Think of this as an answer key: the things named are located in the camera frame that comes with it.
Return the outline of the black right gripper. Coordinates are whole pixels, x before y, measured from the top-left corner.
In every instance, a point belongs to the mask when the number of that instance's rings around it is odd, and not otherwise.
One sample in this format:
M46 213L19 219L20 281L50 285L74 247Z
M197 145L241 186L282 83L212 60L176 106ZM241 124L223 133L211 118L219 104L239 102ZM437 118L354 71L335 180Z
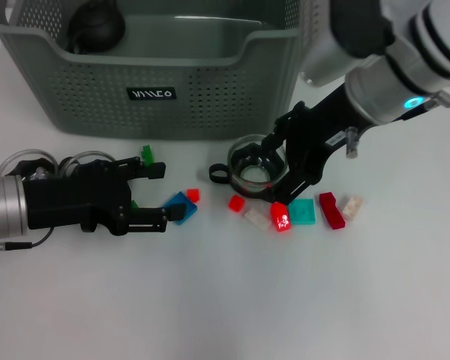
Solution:
M274 122L273 131L261 142L268 152L285 143L289 164L289 172L265 192L264 200L289 205L321 180L326 161L345 145L345 139L329 145L332 137L349 128L355 128L361 136L372 126L352 105L344 85L312 108L298 102Z

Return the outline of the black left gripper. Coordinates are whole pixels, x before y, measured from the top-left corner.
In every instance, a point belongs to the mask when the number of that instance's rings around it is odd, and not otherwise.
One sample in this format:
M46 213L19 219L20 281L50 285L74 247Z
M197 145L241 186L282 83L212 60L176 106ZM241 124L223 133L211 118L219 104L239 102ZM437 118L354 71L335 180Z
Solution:
M113 235L164 233L167 224L185 217L186 205L131 208L131 179L162 179L166 164L145 165L139 157L94 160L69 177L23 183L30 230L79 224L85 233L97 225Z

